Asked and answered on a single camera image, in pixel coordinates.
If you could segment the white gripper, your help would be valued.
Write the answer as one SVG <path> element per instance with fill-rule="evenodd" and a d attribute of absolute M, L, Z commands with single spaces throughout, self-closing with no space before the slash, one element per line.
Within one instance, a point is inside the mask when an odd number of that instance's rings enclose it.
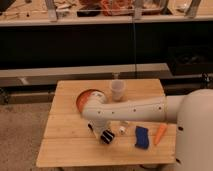
<path fill-rule="evenodd" d="M 110 128 L 110 122 L 106 120 L 91 120 L 90 123 L 97 135 L 101 135 L 105 130 Z"/>

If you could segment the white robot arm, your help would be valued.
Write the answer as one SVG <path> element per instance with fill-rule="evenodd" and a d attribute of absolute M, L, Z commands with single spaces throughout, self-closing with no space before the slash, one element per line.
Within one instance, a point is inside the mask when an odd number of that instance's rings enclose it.
<path fill-rule="evenodd" d="M 118 103 L 92 91 L 79 111 L 98 133 L 108 121 L 176 122 L 174 171 L 213 171 L 213 89 Z"/>

